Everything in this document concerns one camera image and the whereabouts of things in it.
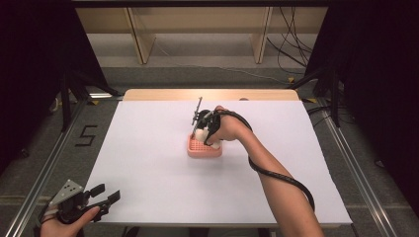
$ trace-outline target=human hand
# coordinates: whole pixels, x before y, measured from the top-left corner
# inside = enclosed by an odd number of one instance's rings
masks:
[[[215,110],[227,111],[222,106],[217,106]],[[250,129],[239,119],[232,116],[221,116],[219,130],[208,139],[207,144],[213,144],[219,140],[240,140],[246,131],[250,131]]]
[[[80,229],[96,216],[99,210],[99,206],[89,209],[72,224],[63,224],[56,218],[47,220],[41,226],[41,237],[75,237]]]

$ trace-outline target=human arm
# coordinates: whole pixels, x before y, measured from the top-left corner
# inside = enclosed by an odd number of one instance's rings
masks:
[[[96,216],[99,210],[99,206],[89,209],[72,224],[63,224],[56,218],[46,216],[45,222],[41,226],[41,237],[75,237],[80,229]]]
[[[217,107],[216,110],[223,110],[223,107]],[[250,159],[260,168],[292,176],[239,119],[221,116],[219,130],[207,143],[221,139],[239,140]],[[262,174],[259,174],[259,178],[268,204],[285,236],[323,236],[316,216],[299,188]]]

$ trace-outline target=gray floor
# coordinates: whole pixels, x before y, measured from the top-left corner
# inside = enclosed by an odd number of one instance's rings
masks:
[[[289,78],[298,79],[303,67],[287,57],[280,57],[279,68],[276,50],[267,44],[264,61],[255,64],[248,36],[245,35],[158,35],[152,55],[146,65],[139,65],[128,35],[91,35],[98,60],[109,84],[120,91],[129,88],[285,88]],[[270,36],[276,45],[281,36]],[[312,45],[315,36],[301,36],[301,40]],[[292,46],[284,50],[299,58]],[[314,82],[307,83],[298,94],[301,98],[313,98]],[[102,100],[97,105],[84,107],[75,122],[59,160],[48,180],[38,205],[22,236],[32,236],[34,218],[49,197],[59,190],[67,179],[80,185],[87,183],[88,176],[100,151],[113,113],[116,100]],[[316,103],[305,103],[307,109],[318,107]],[[362,167],[372,190],[377,196],[398,236],[419,236],[419,219],[398,190],[385,169],[377,166],[378,157],[369,142],[358,129],[351,115],[343,108],[339,111],[341,131],[350,144],[358,163]],[[326,236],[381,236],[379,228],[354,181],[348,165],[329,128],[324,113],[311,116],[330,174],[354,221],[353,226],[325,228]],[[85,125],[94,124],[95,135],[92,146],[78,147],[85,143],[80,138]],[[0,178],[0,235],[4,235],[9,223],[16,215],[25,196],[30,192],[35,179],[60,135],[61,112],[58,110],[43,121],[28,150],[31,156],[18,158]],[[123,226],[102,223],[85,228],[86,236],[121,236]],[[146,229],[156,231],[152,236],[174,235],[173,229]]]

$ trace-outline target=white tabletop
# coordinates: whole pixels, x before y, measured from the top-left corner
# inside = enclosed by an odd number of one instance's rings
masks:
[[[352,223],[300,101],[203,101],[252,125],[264,145],[314,196],[322,225]],[[197,101],[120,102],[86,190],[121,190],[102,222],[143,226],[276,226],[258,175],[238,141],[218,158],[191,158],[187,136]]]

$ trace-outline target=forearm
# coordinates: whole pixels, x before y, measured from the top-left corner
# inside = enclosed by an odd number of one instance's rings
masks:
[[[257,166],[292,176],[251,130],[240,129],[237,137]],[[268,204],[285,236],[323,236],[311,206],[299,188],[265,175],[259,177]]]

